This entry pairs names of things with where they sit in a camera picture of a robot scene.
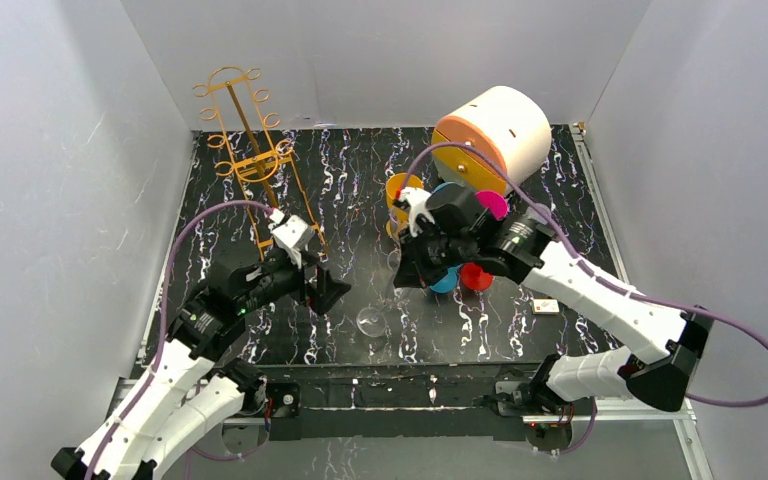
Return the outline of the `light blue plastic wine glass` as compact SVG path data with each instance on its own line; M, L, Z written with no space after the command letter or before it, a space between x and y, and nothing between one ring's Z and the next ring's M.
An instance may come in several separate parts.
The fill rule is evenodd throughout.
M449 201L462 193L464 187L456 182L444 182L436 186L431 192L431 197L440 201Z

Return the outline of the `magenta plastic wine glass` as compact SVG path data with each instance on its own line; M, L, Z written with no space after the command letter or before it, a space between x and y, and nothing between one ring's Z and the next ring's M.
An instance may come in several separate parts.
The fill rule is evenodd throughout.
M493 190L482 190L475 193L481 205L488 209L496 220L502 220L510 212L506 198Z

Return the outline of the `red plastic wine glass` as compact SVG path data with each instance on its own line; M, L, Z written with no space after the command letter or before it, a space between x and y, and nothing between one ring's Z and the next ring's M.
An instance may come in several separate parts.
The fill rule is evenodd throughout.
M460 270L461 283L472 291L485 291L494 281L494 276L475 263L465 263Z

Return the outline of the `clear wine glass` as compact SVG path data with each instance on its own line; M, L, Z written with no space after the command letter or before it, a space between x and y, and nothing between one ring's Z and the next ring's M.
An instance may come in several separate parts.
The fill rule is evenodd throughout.
M403 229L404 225L399 220L398 214L400 210L395 208L388 209L388 219L385 226L386 233L390 240L393 242L391 252L387 255L387 264L393 270L398 269L401 259L401 245L399 243L399 233Z
M370 338L384 336L387 330L387 315L399 302L399 289L388 290L375 304L362 308L355 318L358 330Z

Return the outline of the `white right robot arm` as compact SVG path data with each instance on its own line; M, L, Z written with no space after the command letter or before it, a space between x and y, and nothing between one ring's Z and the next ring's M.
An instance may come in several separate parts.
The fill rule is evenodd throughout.
M587 397L634 398L666 412L681 408L711 318L639 301L629 286L611 290L615 277L571 254L535 215L497 218L463 186L433 193L407 187L394 206L408 215L398 237L395 287L429 288L451 268L472 263L548 295L621 344L597 354L552 354L527 386L502 400L545 412Z

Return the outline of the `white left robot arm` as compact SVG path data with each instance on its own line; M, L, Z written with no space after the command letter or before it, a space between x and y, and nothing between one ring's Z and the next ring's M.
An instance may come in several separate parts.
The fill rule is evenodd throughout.
M266 375L241 359L220 362L246 315L282 298L325 314L351 286L314 255L287 254L233 271L221 267L177 311L149 366L111 415L51 461L63 479L159 479L211 429L241 412L267 411Z

